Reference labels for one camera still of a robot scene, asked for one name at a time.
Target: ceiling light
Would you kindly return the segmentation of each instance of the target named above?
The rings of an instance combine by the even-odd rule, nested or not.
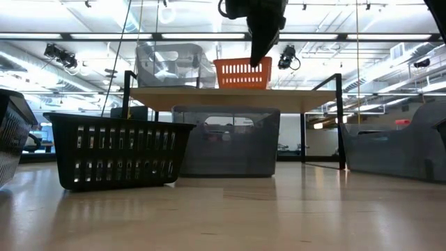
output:
[[[296,40],[335,40],[337,34],[279,34],[279,39],[296,39]]]
[[[313,125],[314,129],[322,129],[323,128],[323,124],[322,123],[317,123]]]
[[[354,105],[356,105],[356,104],[344,105],[344,109],[347,109],[347,108],[352,107],[352,106],[354,106]],[[335,112],[335,111],[337,111],[337,106],[331,107],[328,111],[329,111],[329,112]]]
[[[387,93],[387,92],[389,92],[389,91],[394,91],[394,90],[396,90],[396,89],[398,89],[398,88],[400,88],[400,87],[402,87],[402,86],[404,86],[404,85],[406,85],[406,84],[407,84],[406,82],[401,82],[401,83],[398,83],[398,84],[393,84],[393,85],[391,85],[391,86],[388,86],[388,87],[385,87],[384,89],[379,90],[378,92],[379,92],[379,93]]]
[[[358,95],[360,95],[360,96],[372,96],[373,95],[373,93],[343,93],[342,94],[343,96],[358,96]]]
[[[380,106],[381,106],[381,104],[379,104],[379,105],[361,105],[359,107],[359,109],[355,108],[354,111],[368,111],[368,110],[371,110],[371,109],[378,108]]]
[[[400,98],[400,99],[398,99],[398,100],[393,100],[393,101],[387,103],[386,105],[396,105],[396,104],[398,104],[398,103],[400,103],[400,102],[403,102],[403,101],[405,101],[405,100],[407,100],[407,99],[408,99],[408,98]]]
[[[61,34],[57,34],[57,33],[0,33],[0,38],[62,39],[62,36],[61,36]]]
[[[377,93],[378,96],[418,96],[418,93]]]
[[[52,91],[19,91],[21,94],[54,94]]]
[[[431,97],[441,97],[441,96],[446,96],[446,93],[424,93],[423,95]]]
[[[350,115],[348,115],[348,116],[343,116],[342,117],[342,123],[347,123],[348,122],[348,117],[350,117]]]
[[[119,33],[99,33],[99,34],[76,33],[76,34],[71,34],[71,37],[74,39],[116,40],[116,39],[121,39],[121,34],[119,34]],[[138,33],[125,33],[122,35],[122,37],[123,37],[123,40],[134,40],[134,39],[138,39]],[[151,39],[151,38],[152,38],[152,34],[147,34],[147,33],[139,34],[139,39]]]
[[[350,34],[349,40],[427,40],[431,34]]]
[[[162,34],[164,39],[244,39],[243,33],[169,33]]]

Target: gray bin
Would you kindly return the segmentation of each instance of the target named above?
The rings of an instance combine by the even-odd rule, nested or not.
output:
[[[181,176],[270,177],[275,173],[280,111],[271,108],[175,106],[174,123],[197,125]]]

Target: laundry basket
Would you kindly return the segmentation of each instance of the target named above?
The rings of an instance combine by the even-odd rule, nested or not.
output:
[[[53,124],[61,185],[68,190],[173,183],[195,125],[43,114]]]
[[[246,59],[214,60],[217,69],[218,85],[221,89],[266,89],[271,80],[272,59],[262,58],[259,65],[252,68]]]
[[[0,89],[0,187],[14,177],[37,120],[21,93]]]

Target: shelf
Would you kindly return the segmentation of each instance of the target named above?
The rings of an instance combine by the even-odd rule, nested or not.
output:
[[[282,113],[305,113],[335,99],[335,91],[249,89],[135,88],[130,96],[157,112],[175,105],[271,107]]]

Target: orange plastic basket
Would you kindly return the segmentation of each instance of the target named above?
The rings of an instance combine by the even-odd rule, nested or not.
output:
[[[266,89],[271,80],[271,63],[269,56],[255,68],[249,65],[249,58],[214,60],[218,85],[221,89]]]

